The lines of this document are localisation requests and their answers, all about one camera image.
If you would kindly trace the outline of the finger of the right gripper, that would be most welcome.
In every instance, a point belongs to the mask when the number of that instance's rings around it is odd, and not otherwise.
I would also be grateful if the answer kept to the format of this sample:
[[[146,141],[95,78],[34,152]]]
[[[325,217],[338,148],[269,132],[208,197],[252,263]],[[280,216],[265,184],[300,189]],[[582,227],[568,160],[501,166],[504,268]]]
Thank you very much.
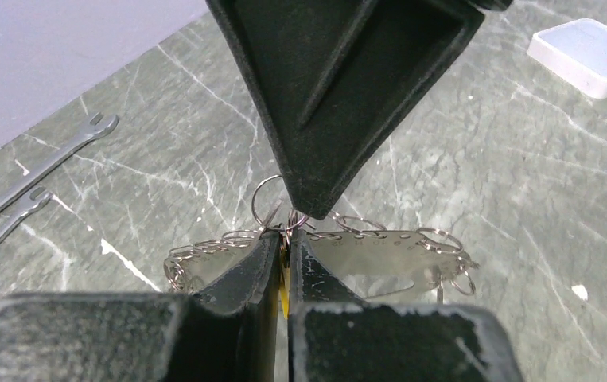
[[[210,1],[293,206],[324,218],[507,1]]]

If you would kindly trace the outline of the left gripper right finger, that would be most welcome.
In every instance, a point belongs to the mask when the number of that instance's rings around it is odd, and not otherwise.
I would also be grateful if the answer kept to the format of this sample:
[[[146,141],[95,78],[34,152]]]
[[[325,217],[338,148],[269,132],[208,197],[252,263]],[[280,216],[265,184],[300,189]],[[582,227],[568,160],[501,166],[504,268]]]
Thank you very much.
[[[292,381],[521,381],[511,342],[490,311],[359,297],[313,254],[302,231],[290,248]]]

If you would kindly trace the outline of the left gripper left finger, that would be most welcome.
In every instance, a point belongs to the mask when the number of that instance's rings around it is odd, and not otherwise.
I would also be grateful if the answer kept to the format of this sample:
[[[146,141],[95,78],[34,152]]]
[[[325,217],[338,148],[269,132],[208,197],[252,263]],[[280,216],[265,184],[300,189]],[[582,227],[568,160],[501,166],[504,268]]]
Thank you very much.
[[[280,245],[263,235],[195,294],[12,294],[0,381],[271,381]]]

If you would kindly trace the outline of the key with yellow tag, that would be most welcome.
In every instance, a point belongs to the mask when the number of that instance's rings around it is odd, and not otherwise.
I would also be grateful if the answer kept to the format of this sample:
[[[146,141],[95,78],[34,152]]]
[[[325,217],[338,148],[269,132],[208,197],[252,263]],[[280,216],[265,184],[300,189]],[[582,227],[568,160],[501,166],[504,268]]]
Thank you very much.
[[[290,255],[286,248],[280,254],[280,283],[279,297],[284,318],[288,318],[290,311]]]

